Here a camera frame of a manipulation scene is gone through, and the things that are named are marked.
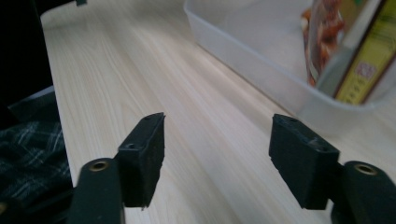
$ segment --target clear plastic container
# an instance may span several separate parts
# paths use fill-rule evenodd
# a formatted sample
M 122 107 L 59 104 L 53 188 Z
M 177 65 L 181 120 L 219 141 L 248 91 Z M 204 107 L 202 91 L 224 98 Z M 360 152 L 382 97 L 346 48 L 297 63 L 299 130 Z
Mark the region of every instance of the clear plastic container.
M 306 0 L 187 0 L 196 41 L 256 88 L 321 134 L 358 123 L 393 95 L 346 105 L 306 83 L 301 13 Z

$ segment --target dark cloth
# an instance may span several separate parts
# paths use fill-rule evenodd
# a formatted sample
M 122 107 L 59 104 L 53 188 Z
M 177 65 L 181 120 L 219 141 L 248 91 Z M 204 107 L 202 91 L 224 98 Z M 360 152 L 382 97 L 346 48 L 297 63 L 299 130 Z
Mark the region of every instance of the dark cloth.
M 69 183 L 59 122 L 27 122 L 0 131 L 0 198 L 28 204 Z
M 0 98 L 6 105 L 52 85 L 34 0 L 0 1 Z

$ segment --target checkered cloth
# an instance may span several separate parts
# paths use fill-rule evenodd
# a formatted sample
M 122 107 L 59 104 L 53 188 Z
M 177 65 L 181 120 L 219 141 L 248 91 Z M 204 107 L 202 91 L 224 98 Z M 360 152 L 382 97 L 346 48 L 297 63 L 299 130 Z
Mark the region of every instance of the checkered cloth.
M 0 198 L 30 203 L 71 183 L 59 122 L 27 122 L 0 131 Z

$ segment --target wooden table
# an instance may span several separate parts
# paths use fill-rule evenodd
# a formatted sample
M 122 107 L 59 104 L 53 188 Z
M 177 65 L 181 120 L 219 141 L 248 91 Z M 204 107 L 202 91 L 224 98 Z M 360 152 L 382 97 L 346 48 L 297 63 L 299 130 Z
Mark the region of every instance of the wooden table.
M 183 0 L 89 0 L 42 17 L 74 184 L 136 123 L 164 112 L 165 159 L 148 209 L 128 223 L 331 223 L 302 210 L 268 156 L 282 108 L 194 42 Z M 396 101 L 327 140 L 341 162 L 396 180 Z

